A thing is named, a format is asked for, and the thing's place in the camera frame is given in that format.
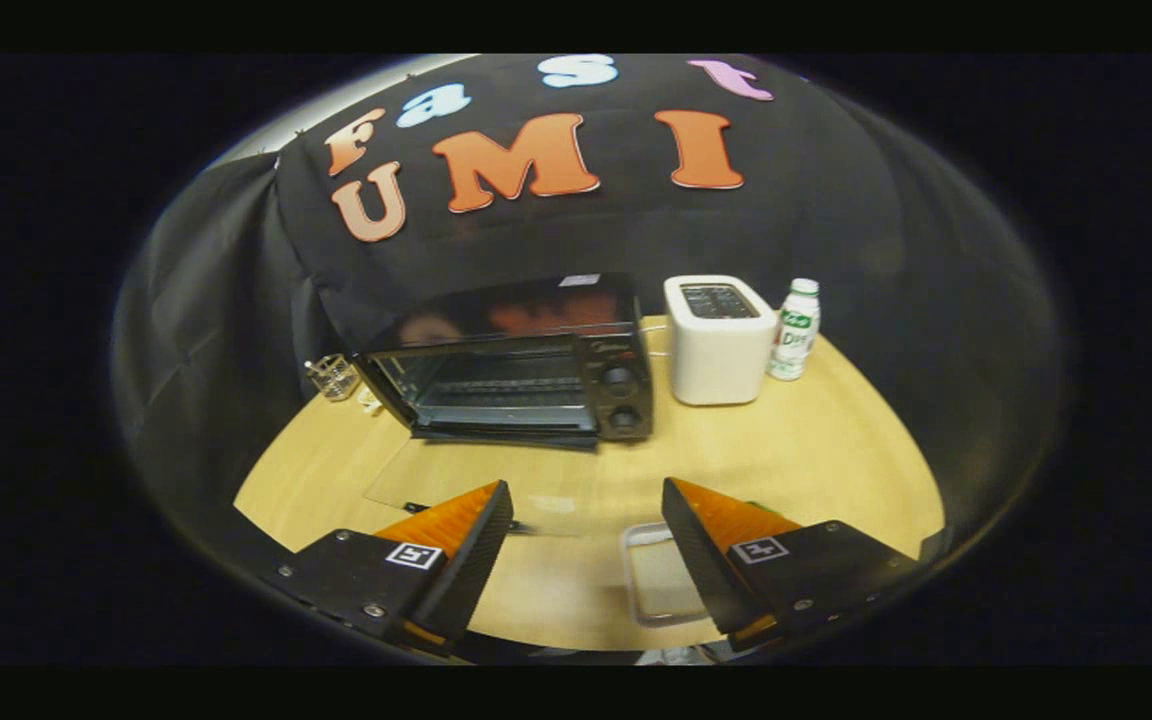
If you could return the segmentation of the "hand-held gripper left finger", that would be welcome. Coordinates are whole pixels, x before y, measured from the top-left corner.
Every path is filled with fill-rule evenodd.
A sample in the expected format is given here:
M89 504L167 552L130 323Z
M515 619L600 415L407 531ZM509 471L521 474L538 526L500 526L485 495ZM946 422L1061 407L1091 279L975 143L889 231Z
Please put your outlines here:
M338 529L274 562L274 588L401 650L452 655L515 524L494 480L387 528Z

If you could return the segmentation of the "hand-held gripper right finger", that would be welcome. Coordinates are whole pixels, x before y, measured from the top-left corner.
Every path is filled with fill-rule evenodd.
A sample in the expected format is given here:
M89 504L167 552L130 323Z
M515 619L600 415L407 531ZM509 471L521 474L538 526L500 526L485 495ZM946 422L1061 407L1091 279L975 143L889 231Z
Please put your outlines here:
M905 588L924 564L841 520L803 525L664 479L660 514L732 650L799 644Z

